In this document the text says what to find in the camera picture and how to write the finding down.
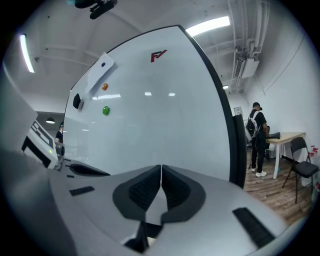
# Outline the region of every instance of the person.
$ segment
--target person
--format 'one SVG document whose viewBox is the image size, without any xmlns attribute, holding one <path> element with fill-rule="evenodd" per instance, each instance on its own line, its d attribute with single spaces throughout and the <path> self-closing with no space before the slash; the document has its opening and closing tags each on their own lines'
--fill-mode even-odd
<svg viewBox="0 0 320 256">
<path fill-rule="evenodd" d="M 64 143 L 64 122 L 60 123 L 59 130 L 56 132 L 55 135 L 55 142 Z"/>
<path fill-rule="evenodd" d="M 250 117 L 253 118 L 256 111 L 262 110 L 258 102 L 253 103 L 252 111 Z M 259 112 L 255 119 L 258 131 L 256 136 L 252 139 L 252 156 L 251 156 L 251 171 L 255 172 L 256 177 L 264 177 L 267 175 L 265 171 L 262 170 L 264 164 L 265 150 L 267 147 L 266 137 L 269 136 L 267 121 L 263 113 Z"/>
</svg>

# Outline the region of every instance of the black cap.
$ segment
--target black cap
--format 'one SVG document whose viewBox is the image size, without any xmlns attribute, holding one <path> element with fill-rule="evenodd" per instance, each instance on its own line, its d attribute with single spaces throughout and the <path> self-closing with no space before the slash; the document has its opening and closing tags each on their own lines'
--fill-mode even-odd
<svg viewBox="0 0 320 256">
<path fill-rule="evenodd" d="M 260 110 L 262 110 L 262 107 L 260 106 L 260 104 L 258 102 L 253 103 L 252 107 L 254 108 L 255 106 L 259 106 Z"/>
</svg>

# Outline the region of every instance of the black t-shirt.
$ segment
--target black t-shirt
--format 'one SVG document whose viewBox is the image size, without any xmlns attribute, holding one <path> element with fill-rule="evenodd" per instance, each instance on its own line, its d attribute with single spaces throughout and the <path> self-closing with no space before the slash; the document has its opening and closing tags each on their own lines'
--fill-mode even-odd
<svg viewBox="0 0 320 256">
<path fill-rule="evenodd" d="M 59 139 L 60 143 L 64 143 L 64 135 L 58 130 L 55 136 L 57 139 Z"/>
<path fill-rule="evenodd" d="M 251 113 L 250 113 L 249 116 L 250 116 L 251 118 L 253 118 L 256 111 L 257 111 L 256 109 L 253 109 L 253 110 L 251 111 Z M 264 128 L 262 127 L 262 124 L 264 124 L 264 123 L 267 122 L 266 119 L 265 119 L 264 114 L 261 113 L 261 112 L 259 112 L 259 113 L 256 115 L 256 117 L 255 117 L 254 120 L 256 121 L 256 124 L 257 124 L 258 128 L 260 127 L 260 130 L 259 130 L 258 134 L 259 134 L 259 135 L 264 135 L 265 132 L 264 132 Z"/>
</svg>

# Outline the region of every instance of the red logo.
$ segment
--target red logo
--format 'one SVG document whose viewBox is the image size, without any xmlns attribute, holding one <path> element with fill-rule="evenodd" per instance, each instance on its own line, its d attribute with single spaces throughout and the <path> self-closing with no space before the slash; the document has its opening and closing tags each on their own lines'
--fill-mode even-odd
<svg viewBox="0 0 320 256">
<path fill-rule="evenodd" d="M 163 51 L 157 51 L 154 53 L 151 53 L 151 62 L 155 61 L 155 58 L 159 59 L 167 50 L 163 50 Z"/>
</svg>

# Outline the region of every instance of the whiteboard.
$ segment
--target whiteboard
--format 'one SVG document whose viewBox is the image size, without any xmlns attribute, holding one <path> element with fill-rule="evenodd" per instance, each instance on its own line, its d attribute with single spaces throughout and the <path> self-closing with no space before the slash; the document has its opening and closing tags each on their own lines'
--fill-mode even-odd
<svg viewBox="0 0 320 256">
<path fill-rule="evenodd" d="M 84 94 L 87 73 L 70 92 L 65 157 L 109 174 L 164 164 L 229 180 L 230 146 L 222 103 L 205 63 L 183 31 L 178 26 L 154 30 L 108 55 L 114 65 L 81 110 L 73 107 L 73 99 Z M 104 83 L 107 90 L 102 90 Z M 109 115 L 102 113 L 105 106 Z"/>
</svg>

